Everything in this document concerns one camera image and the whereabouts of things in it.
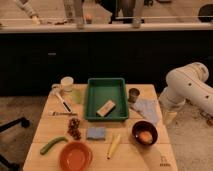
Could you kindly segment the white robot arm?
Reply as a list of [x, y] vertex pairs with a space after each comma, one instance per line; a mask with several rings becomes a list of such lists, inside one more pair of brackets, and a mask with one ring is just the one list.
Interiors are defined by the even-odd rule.
[[168, 72], [167, 86], [159, 96], [165, 125], [176, 117], [177, 112], [183, 108], [187, 100], [213, 117], [213, 87], [206, 84], [208, 77], [208, 68], [200, 62]]

